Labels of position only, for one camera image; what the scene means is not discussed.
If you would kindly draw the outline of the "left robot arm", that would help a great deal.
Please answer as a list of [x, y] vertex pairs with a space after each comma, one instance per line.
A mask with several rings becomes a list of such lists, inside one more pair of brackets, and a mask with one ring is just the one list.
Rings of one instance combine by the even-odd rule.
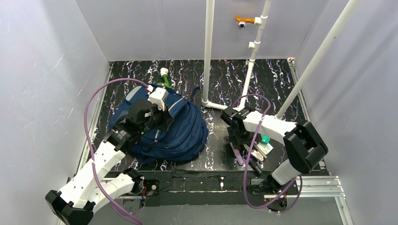
[[123, 217], [131, 219], [132, 214], [117, 205], [115, 198], [140, 189], [144, 176], [127, 169], [105, 185], [100, 182], [139, 143], [143, 134], [167, 129], [173, 120], [163, 100], [151, 97], [134, 102], [83, 168], [58, 191], [47, 193], [45, 200], [52, 212], [67, 225], [87, 225], [100, 208], [111, 203]]

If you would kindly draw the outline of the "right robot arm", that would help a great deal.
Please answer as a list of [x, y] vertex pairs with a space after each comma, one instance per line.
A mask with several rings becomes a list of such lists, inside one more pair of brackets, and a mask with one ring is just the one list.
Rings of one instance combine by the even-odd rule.
[[248, 107], [240, 111], [228, 107], [222, 111], [221, 119], [228, 124], [227, 131], [233, 147], [251, 145], [251, 142], [258, 144], [261, 135], [285, 147], [287, 160], [264, 182], [264, 186], [275, 191], [298, 175], [310, 173], [329, 151], [313, 124], [307, 120], [278, 120]]

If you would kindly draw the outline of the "navy blue student backpack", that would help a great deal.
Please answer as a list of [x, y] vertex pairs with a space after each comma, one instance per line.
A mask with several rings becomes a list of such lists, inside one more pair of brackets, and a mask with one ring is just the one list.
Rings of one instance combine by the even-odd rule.
[[125, 149], [126, 155], [137, 158], [140, 164], [156, 160], [188, 162], [193, 160], [207, 142], [208, 129], [200, 109], [190, 100], [170, 88], [164, 103], [173, 117], [167, 130], [152, 129], [141, 135], [136, 145]]

